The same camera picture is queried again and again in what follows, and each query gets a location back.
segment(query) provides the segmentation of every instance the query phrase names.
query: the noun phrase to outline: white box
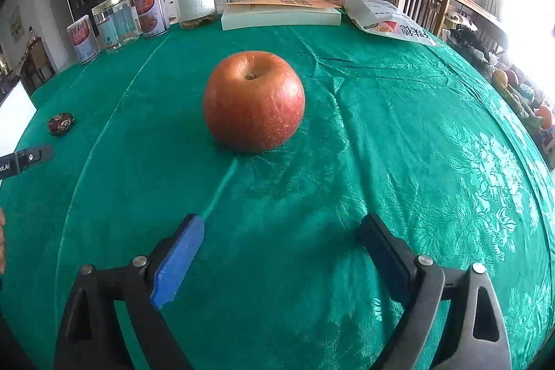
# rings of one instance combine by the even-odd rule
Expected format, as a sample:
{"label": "white box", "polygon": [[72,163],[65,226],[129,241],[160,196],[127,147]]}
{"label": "white box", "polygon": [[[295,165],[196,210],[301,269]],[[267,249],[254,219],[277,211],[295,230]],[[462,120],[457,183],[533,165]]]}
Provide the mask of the white box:
{"label": "white box", "polygon": [[229,3],[221,17],[222,30],[259,26],[339,26],[340,24],[341,13],[336,9],[285,5]]}

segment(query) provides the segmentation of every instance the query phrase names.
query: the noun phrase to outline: person's hand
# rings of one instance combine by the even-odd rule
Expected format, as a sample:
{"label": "person's hand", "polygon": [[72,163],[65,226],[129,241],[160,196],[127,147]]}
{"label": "person's hand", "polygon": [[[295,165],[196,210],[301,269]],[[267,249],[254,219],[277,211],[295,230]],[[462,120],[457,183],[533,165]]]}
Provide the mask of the person's hand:
{"label": "person's hand", "polygon": [[4,211],[0,208],[0,275],[3,275],[6,270],[6,240],[4,239],[5,224],[6,218],[4,217]]}

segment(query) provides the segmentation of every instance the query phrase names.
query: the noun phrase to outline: window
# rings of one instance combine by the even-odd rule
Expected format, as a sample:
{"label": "window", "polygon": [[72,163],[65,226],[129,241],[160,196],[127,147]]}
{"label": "window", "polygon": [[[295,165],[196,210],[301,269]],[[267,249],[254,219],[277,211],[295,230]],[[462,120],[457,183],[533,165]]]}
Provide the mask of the window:
{"label": "window", "polygon": [[555,2],[504,0],[503,24],[513,63],[555,98]]}

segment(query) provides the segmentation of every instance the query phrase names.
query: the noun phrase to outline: can label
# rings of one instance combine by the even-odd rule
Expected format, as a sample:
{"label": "can label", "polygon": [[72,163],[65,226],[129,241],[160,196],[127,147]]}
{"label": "can label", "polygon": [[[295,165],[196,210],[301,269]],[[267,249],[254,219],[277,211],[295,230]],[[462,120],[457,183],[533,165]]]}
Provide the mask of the can label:
{"label": "can label", "polygon": [[88,63],[95,58],[100,49],[92,33],[88,17],[82,18],[77,23],[68,27],[69,39],[81,63]]}
{"label": "can label", "polygon": [[165,0],[134,0],[145,38],[163,34],[170,28]]}
{"label": "can label", "polygon": [[97,23],[96,27],[98,27],[98,31],[101,33],[105,48],[111,48],[119,43],[116,25],[110,18],[105,19],[101,23]]}
{"label": "can label", "polygon": [[177,0],[179,21],[190,21],[216,13],[214,0]]}

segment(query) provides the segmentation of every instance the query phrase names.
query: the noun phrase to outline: food can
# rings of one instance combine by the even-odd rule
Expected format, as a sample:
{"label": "food can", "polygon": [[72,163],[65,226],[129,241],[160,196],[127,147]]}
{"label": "food can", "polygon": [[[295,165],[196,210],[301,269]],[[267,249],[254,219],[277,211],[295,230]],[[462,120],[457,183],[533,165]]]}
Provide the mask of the food can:
{"label": "food can", "polygon": [[68,27],[69,39],[81,64],[87,64],[101,53],[91,27],[89,15],[85,15]]}
{"label": "food can", "polygon": [[134,2],[145,38],[152,38],[169,30],[170,20],[165,0],[134,0]]}

